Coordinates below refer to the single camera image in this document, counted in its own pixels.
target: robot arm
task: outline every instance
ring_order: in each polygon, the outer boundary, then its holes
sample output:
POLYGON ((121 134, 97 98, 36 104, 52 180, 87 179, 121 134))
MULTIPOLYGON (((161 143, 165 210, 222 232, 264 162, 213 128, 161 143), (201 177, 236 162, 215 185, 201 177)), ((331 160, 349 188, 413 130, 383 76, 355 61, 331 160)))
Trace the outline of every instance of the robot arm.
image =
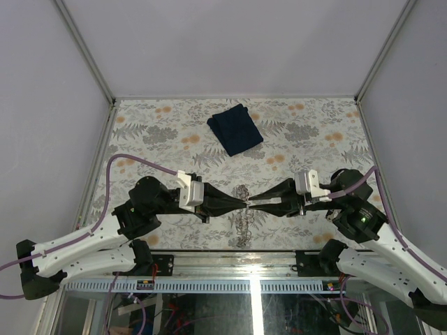
POLYGON ((372 188, 366 182, 342 193, 343 196, 333 196, 333 193, 339 194, 362 178, 357 170, 343 169, 333 174, 330 184, 323 185, 318 182, 316 171, 298 172, 295 179, 290 178, 249 199, 280 197, 281 204, 255 204, 250 208, 276 216, 328 211, 326 218, 346 238, 375 251, 394 267, 368 259, 335 240, 329 241, 321 251, 321 266, 328 268, 328 263, 332 262, 337 271, 357 276, 388 291, 413 308, 427 324, 447 330, 447 283, 410 255, 408 249, 439 273, 446 275, 447 271, 402 236, 408 245, 403 247, 386 216, 367 201, 372 188))
POLYGON ((18 243, 19 259, 41 255, 20 265, 25 298, 39 299, 81 276, 147 269, 152 265, 149 247, 135 239, 160 226, 157 214, 194 214, 205 223, 211 216, 246 207, 241 199, 202 183, 195 174, 179 171, 177 181, 181 188, 169 190, 158 179, 144 177, 129 191, 130 199, 96 229, 89 225, 53 241, 18 243))

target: glass panel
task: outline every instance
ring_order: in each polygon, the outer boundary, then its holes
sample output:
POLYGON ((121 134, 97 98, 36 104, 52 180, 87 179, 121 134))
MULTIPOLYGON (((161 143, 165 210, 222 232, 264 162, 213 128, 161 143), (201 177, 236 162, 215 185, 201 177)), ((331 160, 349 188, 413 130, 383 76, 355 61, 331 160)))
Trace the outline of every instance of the glass panel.
MULTIPOLYGON (((420 335, 418 319, 401 301, 369 285, 364 290, 348 285, 348 296, 371 304, 390 325, 390 335, 420 335)), ((347 318, 337 295, 306 294, 135 294, 145 306, 143 335, 287 335, 364 334, 347 318)), ((106 293, 67 292, 56 335, 102 335, 106 293), (87 310, 92 311, 91 324, 87 310)), ((129 294, 112 294, 108 304, 111 335, 136 335, 143 326, 142 309, 129 294)), ((380 318, 355 304, 348 310, 369 329, 375 318, 377 332, 384 334, 380 318)))

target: folded cloth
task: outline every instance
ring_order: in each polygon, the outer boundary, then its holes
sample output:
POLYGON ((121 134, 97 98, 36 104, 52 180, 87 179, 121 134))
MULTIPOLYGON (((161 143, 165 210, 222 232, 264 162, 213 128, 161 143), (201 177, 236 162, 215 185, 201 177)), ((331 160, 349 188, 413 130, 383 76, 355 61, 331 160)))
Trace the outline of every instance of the folded cloth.
POLYGON ((264 140, 249 116, 249 110, 241 104, 226 112, 214 114, 207 124, 230 157, 264 140))

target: white wall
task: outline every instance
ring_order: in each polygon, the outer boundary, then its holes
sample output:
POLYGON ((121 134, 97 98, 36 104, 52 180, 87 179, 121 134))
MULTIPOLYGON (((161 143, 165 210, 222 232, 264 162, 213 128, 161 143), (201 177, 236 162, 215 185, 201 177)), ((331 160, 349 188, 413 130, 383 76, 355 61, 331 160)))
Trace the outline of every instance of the white wall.
POLYGON ((447 2, 416 4, 362 102, 404 234, 447 266, 447 2))
POLYGON ((354 95, 406 0, 66 0, 116 96, 354 95))
MULTIPOLYGON (((0 264, 23 239, 73 228, 108 104, 49 0, 0 10, 0 264)), ((22 293, 19 267, 0 292, 22 293)), ((41 301, 0 301, 0 333, 30 334, 41 301)))

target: dark blue cloth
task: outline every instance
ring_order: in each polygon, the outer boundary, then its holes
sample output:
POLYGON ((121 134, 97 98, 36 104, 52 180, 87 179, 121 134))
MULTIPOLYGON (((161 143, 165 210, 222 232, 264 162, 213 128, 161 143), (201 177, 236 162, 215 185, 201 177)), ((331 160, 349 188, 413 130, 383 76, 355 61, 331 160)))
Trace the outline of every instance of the dark blue cloth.
POLYGON ((248 150, 264 140, 248 111, 239 104, 226 112, 214 114, 207 121, 230 156, 248 150))

